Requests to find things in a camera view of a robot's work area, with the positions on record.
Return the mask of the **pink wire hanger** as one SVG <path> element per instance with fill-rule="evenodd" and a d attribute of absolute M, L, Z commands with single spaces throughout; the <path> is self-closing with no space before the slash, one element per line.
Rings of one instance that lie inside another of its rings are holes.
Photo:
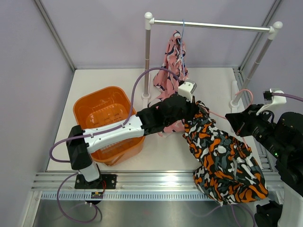
<path fill-rule="evenodd" d="M 200 104 L 199 106 L 203 111 L 207 112 L 209 117 L 216 121 L 216 127 L 222 131 L 229 133 L 231 136 L 234 136 L 239 141 L 243 142 L 245 148 L 248 148 L 245 139 L 249 139 L 251 147 L 254 147 L 255 144 L 252 141 L 252 137 L 239 137 L 233 131 L 229 121 L 226 119 L 225 115 L 232 112 L 229 104 L 230 101 L 236 97 L 238 94 L 242 95 L 241 100 L 239 101 L 239 106 L 237 107 L 236 112 L 242 112 L 245 110 L 249 104 L 253 102 L 253 94 L 248 89 L 241 90 L 241 93 L 233 92 L 232 90 L 228 90 L 228 92 L 219 91 L 215 92 L 212 95 L 206 97 L 205 101 L 202 101 L 204 104 Z"/>

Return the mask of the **orange camouflage shorts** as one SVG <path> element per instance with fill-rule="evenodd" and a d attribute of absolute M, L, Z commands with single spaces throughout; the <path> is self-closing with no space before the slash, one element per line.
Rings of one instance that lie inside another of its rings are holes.
<path fill-rule="evenodd" d="M 251 148 L 218 129 L 203 102 L 197 101 L 195 108 L 185 119 L 183 138 L 200 163 L 193 173 L 197 188 L 221 206 L 265 199 L 266 181 Z"/>

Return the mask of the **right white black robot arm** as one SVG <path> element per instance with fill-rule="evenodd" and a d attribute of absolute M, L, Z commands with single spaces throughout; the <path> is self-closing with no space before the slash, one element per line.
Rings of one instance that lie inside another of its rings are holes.
<path fill-rule="evenodd" d="M 285 112 L 277 122 L 263 105 L 250 105 L 225 118 L 236 135 L 253 136 L 276 158 L 276 169 L 284 182 L 284 203 L 258 205 L 254 215 L 259 227 L 301 227 L 303 225 L 303 116 Z"/>

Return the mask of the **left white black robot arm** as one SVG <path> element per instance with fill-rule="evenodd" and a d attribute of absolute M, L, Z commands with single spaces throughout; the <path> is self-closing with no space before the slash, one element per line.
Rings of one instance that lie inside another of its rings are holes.
<path fill-rule="evenodd" d="M 198 111 L 194 100 L 189 101 L 174 94 L 162 102 L 142 109 L 125 121 L 85 130 L 76 125 L 72 127 L 66 142 L 71 168 L 79 171 L 90 188 L 98 188 L 102 177 L 91 157 L 92 153 L 126 139 L 161 132 L 179 120 L 191 119 Z"/>

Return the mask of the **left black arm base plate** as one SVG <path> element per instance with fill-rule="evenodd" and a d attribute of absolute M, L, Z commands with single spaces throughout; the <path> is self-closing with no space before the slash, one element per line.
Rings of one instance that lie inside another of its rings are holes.
<path fill-rule="evenodd" d="M 75 189 L 115 189 L 117 175 L 102 174 L 97 180 L 88 182 L 83 175 L 77 175 L 74 188 Z"/>

